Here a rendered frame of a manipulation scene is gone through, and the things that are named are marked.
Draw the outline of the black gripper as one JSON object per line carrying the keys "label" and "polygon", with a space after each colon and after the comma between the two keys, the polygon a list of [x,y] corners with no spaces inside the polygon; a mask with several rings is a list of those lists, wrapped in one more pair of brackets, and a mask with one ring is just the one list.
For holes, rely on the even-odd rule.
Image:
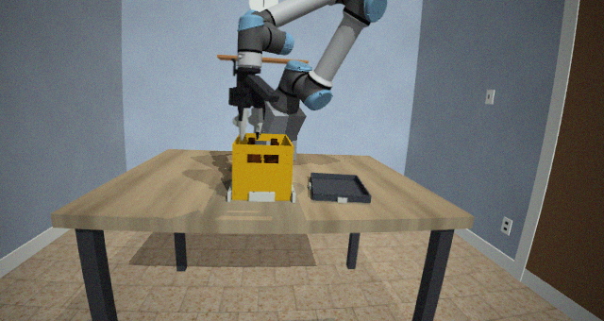
{"label": "black gripper", "polygon": [[[237,71],[244,71],[242,73],[237,73]],[[247,89],[234,89],[229,88],[229,101],[228,104],[230,106],[238,107],[238,115],[233,118],[232,123],[236,127],[239,128],[240,139],[243,141],[246,135],[246,121],[248,118],[248,123],[257,128],[256,137],[257,140],[260,137],[260,132],[265,116],[265,103],[264,99],[259,96],[246,82],[247,75],[260,74],[260,68],[253,67],[238,67],[234,69],[234,74],[237,74],[237,88],[247,88]],[[251,107],[251,116],[249,116],[249,111]],[[249,116],[249,117],[248,117]]]}

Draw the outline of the yellow divided crate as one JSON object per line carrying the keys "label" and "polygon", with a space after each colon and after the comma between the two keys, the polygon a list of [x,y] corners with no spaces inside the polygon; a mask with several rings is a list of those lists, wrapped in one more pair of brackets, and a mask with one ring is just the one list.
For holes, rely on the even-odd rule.
{"label": "yellow divided crate", "polygon": [[[275,200],[291,201],[294,146],[286,134],[246,133],[243,141],[232,144],[232,200],[249,200],[249,192],[275,192]],[[279,145],[247,144],[277,139]],[[288,141],[289,140],[289,141]],[[261,163],[247,162],[247,154],[261,155]],[[278,163],[264,163],[264,155],[278,155]]]}

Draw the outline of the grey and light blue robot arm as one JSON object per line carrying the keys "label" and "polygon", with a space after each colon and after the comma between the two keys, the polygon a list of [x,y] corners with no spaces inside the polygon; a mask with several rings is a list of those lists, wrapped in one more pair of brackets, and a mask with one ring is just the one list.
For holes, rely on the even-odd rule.
{"label": "grey and light blue robot arm", "polygon": [[344,4],[344,17],[313,71],[305,62],[290,60],[276,90],[260,76],[247,75],[245,80],[280,112],[297,113],[300,100],[310,110],[320,110],[330,102],[332,79],[355,40],[364,27],[383,16],[387,3],[387,0],[285,0],[261,12],[251,9],[239,19],[237,66],[261,68],[262,51],[290,54],[294,38],[278,27],[326,5]]}

